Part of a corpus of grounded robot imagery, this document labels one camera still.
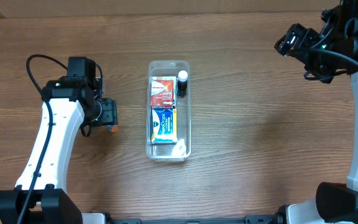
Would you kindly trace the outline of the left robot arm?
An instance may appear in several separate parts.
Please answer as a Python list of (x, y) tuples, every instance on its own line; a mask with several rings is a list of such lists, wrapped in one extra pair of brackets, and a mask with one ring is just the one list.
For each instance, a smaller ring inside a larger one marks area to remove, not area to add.
[(0, 191), (0, 221), (16, 223), (110, 223), (109, 214), (81, 212), (67, 195), (67, 172), (76, 135), (117, 128), (116, 101), (103, 97), (101, 67), (70, 57), (66, 75), (41, 88), (40, 128), (26, 167), (12, 190)]

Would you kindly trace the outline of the red medicine box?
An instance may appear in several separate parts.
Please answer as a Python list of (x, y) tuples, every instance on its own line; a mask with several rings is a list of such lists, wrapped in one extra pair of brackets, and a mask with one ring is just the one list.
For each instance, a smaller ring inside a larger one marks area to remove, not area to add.
[(176, 82), (171, 80), (151, 80), (150, 84), (150, 106), (152, 108), (175, 107)]

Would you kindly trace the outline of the black bottle white cap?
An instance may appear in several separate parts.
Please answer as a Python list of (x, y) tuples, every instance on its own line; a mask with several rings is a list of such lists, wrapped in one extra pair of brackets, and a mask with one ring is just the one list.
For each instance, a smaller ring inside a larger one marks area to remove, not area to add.
[(180, 97), (186, 95), (186, 90), (188, 86), (188, 72), (186, 70), (181, 70), (178, 72), (177, 77), (177, 94)]

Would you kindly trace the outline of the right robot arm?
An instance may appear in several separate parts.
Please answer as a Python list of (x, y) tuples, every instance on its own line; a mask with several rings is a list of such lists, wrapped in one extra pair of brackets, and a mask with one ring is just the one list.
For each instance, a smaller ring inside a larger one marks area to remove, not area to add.
[(292, 24), (275, 44), (282, 56), (303, 63), (305, 80), (330, 84), (347, 74), (354, 97), (354, 146), (346, 183), (322, 182), (303, 203), (283, 205), (272, 223), (358, 223), (358, 0), (323, 10), (320, 32)]

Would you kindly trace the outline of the blue yellow Vicks VapoDrops box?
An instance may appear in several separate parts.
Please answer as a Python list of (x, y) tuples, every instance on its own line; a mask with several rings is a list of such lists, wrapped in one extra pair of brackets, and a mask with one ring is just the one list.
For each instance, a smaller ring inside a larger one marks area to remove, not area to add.
[(178, 141), (177, 109), (152, 109), (152, 144), (171, 144)]

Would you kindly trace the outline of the orange bottle white cap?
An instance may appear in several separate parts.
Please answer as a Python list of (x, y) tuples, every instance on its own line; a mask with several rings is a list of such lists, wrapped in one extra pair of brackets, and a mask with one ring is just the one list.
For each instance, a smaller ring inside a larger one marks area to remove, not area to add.
[(109, 126), (108, 126), (108, 129), (109, 129), (109, 131), (112, 132), (112, 133), (116, 133), (116, 132), (118, 131), (117, 125), (109, 125)]

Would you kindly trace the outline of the white blue Hansaplast box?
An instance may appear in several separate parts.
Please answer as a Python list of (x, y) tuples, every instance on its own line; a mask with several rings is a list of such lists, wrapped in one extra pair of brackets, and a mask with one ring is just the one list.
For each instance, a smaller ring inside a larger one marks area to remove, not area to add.
[(167, 76), (165, 76), (165, 77), (151, 77), (150, 78), (150, 80), (171, 80), (171, 81), (173, 81), (173, 82), (175, 82), (176, 80), (177, 80), (177, 78), (176, 77), (167, 77)]

